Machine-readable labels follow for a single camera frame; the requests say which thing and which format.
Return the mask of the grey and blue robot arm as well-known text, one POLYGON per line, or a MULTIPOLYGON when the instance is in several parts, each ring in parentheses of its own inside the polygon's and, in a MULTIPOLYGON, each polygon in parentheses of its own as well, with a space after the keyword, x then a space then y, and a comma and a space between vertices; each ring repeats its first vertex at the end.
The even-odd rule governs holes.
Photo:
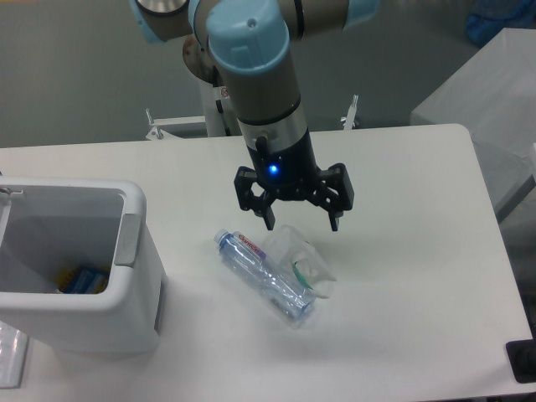
POLYGON ((184 39, 201 54, 198 67, 225 86, 252 164, 234 187, 241 209, 275 224, 277 201, 307 201, 333 229, 353 207, 346 167, 321 169, 302 108, 291 42, 372 18, 376 1, 133 1, 146 40, 184 39))

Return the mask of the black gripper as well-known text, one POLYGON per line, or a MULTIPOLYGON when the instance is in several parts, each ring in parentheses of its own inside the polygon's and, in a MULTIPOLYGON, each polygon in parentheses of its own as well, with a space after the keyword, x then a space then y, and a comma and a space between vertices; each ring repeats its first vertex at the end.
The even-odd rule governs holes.
POLYGON ((308 201, 328 213, 332 231, 338 231, 339 220, 353 208, 354 190, 348 170, 336 163, 327 170, 317 166, 309 131, 292 146, 270 152, 265 140, 259 152, 247 147, 254 169, 239 167, 234 188, 243 211, 262 218, 268 230, 276 222, 271 205, 282 201, 308 201))

